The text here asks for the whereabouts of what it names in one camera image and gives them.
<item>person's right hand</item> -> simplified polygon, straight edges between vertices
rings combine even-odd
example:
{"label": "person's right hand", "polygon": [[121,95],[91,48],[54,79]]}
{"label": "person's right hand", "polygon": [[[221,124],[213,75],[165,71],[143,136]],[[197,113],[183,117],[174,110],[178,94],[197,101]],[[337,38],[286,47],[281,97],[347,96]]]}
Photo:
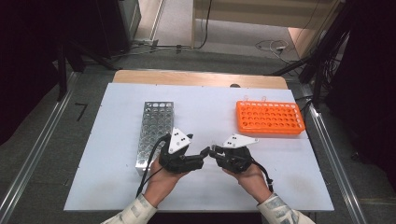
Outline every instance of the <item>person's right hand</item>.
{"label": "person's right hand", "polygon": [[238,181],[238,184],[260,204],[265,202],[272,192],[268,189],[262,170],[255,165],[251,164],[249,168],[240,174],[235,174],[226,169],[222,169],[225,173],[233,176]]}

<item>metal rail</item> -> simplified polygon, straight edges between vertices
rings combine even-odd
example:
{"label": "metal rail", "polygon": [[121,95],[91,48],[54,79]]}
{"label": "metal rail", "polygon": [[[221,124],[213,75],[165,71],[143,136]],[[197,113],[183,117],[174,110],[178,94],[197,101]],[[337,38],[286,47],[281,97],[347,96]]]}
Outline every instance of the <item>metal rail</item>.
{"label": "metal rail", "polygon": [[0,224],[7,224],[10,219],[18,200],[23,194],[30,177],[35,170],[38,162],[40,161],[41,155],[43,154],[53,131],[58,124],[59,119],[67,106],[67,103],[74,91],[78,80],[78,73],[73,72],[68,79],[68,92],[64,96],[61,102],[57,102],[53,108],[47,123],[45,124],[41,134],[35,141],[35,145],[30,151],[26,161],[18,172],[17,176],[9,186],[6,196],[4,197],[0,207]]}
{"label": "metal rail", "polygon": [[[304,96],[312,95],[312,91],[308,84],[302,86]],[[311,105],[309,111],[315,126],[318,130],[320,140],[323,144],[324,150],[329,159],[332,171],[334,172],[335,179],[337,180],[338,186],[343,194],[346,207],[349,210],[350,217],[355,224],[365,224],[367,220],[361,210],[361,205],[355,194],[355,191],[347,177],[347,172],[344,169],[343,164],[338,158],[337,151],[335,150],[332,139],[327,132],[326,125],[323,121],[321,114],[317,113],[316,109]]]}

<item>white tabletop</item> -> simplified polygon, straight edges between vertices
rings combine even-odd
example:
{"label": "white tabletop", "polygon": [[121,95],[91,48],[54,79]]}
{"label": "white tabletop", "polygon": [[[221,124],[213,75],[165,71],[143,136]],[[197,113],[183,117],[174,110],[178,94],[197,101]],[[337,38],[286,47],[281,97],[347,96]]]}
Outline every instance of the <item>white tabletop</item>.
{"label": "white tabletop", "polygon": [[[268,102],[294,102],[287,90],[108,84],[64,210],[122,210],[134,199],[141,181],[134,165],[145,102],[175,103],[175,127],[193,134],[186,155],[194,155],[237,133],[235,102],[246,96],[249,100],[265,96]],[[274,179],[275,192],[293,209],[332,211],[306,132],[259,137],[260,142],[248,148]],[[180,179],[159,209],[246,212],[257,211],[256,204],[207,157],[203,169]]]}

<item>black panel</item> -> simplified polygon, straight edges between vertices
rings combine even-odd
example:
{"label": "black panel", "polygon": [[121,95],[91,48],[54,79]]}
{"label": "black panel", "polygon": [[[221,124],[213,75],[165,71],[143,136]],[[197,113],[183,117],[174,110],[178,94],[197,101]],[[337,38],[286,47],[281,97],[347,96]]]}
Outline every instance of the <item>black panel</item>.
{"label": "black panel", "polygon": [[58,81],[51,43],[43,44],[10,4],[0,4],[0,145]]}
{"label": "black panel", "polygon": [[326,104],[355,135],[361,157],[388,174],[396,189],[396,5],[360,0],[344,58]]}

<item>person's left hand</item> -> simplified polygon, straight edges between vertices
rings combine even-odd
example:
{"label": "person's left hand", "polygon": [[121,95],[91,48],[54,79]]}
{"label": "person's left hand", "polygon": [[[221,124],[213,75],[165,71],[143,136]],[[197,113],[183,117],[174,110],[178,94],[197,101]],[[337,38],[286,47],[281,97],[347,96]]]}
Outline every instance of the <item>person's left hand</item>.
{"label": "person's left hand", "polygon": [[[150,166],[150,174],[154,174],[161,168],[159,158],[157,158]],[[169,195],[177,181],[186,174],[188,173],[173,174],[163,168],[148,181],[148,186],[144,194],[146,200],[152,206],[157,207]]]}

